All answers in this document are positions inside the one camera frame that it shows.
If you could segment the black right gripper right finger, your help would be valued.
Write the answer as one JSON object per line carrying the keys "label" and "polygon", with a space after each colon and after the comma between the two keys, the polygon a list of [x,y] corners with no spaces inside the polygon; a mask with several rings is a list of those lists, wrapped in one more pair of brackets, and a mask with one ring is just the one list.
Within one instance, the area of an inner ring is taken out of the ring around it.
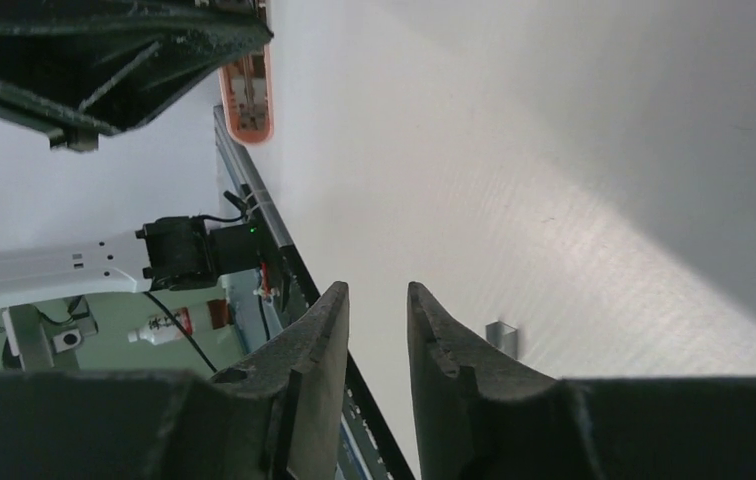
{"label": "black right gripper right finger", "polygon": [[756,479],[756,377],[562,378],[407,294],[425,479]]}

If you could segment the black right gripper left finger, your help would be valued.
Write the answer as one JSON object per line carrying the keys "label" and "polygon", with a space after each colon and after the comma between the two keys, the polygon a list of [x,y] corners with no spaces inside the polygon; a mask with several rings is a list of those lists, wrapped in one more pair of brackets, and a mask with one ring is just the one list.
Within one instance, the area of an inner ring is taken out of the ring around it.
{"label": "black right gripper left finger", "polygon": [[210,379],[0,371],[0,479],[264,479],[274,390],[250,355]]}

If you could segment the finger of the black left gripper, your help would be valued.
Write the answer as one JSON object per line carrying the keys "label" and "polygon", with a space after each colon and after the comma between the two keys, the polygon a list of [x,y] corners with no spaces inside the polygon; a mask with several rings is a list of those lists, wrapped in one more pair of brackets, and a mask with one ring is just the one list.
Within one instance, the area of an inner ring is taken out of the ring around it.
{"label": "finger of the black left gripper", "polygon": [[272,37],[249,1],[0,1],[0,120],[93,151]]}

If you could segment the silver staple strip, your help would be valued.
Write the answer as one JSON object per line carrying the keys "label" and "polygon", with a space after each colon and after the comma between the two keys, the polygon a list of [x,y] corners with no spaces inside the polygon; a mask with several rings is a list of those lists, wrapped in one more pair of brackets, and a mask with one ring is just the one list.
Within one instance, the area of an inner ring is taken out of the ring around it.
{"label": "silver staple strip", "polygon": [[519,330],[505,322],[495,321],[485,327],[486,340],[508,357],[520,358]]}

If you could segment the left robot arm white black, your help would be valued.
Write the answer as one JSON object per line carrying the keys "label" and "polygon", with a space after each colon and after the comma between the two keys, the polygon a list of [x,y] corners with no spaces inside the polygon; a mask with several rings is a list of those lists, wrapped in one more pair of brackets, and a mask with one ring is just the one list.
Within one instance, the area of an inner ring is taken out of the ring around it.
{"label": "left robot arm white black", "polygon": [[[272,132],[272,31],[263,1],[0,1],[0,119],[54,148],[94,151],[148,125],[215,70],[238,72],[226,126]],[[0,254],[0,309],[106,292],[191,290],[260,262],[267,230],[240,215],[161,218],[136,231]]]}

